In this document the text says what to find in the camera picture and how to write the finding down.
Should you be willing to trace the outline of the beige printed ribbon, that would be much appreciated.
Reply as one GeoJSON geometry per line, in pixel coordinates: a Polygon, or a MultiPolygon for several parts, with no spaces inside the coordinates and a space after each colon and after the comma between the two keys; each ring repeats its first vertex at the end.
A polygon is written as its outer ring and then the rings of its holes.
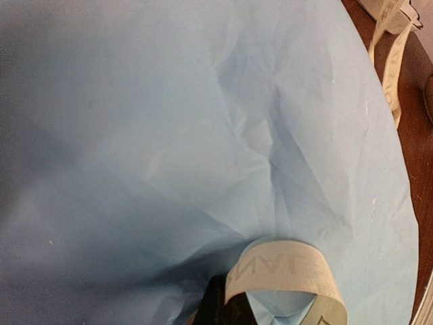
{"type": "Polygon", "coordinates": [[[416,13],[397,32],[381,81],[375,48],[408,1],[383,2],[356,67],[347,44],[306,83],[278,95],[279,135],[289,135],[317,182],[324,211],[290,207],[295,240],[253,242],[229,272],[225,299],[241,294],[261,324],[407,324],[418,268],[418,226],[397,129],[398,78],[416,13]]]}

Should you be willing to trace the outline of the blue wrapping paper sheet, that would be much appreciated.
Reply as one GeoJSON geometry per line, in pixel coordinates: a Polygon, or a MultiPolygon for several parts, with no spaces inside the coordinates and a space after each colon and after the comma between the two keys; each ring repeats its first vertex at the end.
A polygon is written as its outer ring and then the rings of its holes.
{"type": "Polygon", "coordinates": [[[339,1],[2,1],[1,323],[182,324],[262,237],[408,324],[401,144],[339,1]]]}

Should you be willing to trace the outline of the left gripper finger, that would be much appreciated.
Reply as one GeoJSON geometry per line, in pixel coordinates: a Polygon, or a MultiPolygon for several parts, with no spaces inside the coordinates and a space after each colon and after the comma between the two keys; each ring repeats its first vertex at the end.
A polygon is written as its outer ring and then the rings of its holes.
{"type": "Polygon", "coordinates": [[[225,303],[224,274],[210,279],[197,311],[190,317],[193,325],[257,325],[246,293],[225,303]]]}

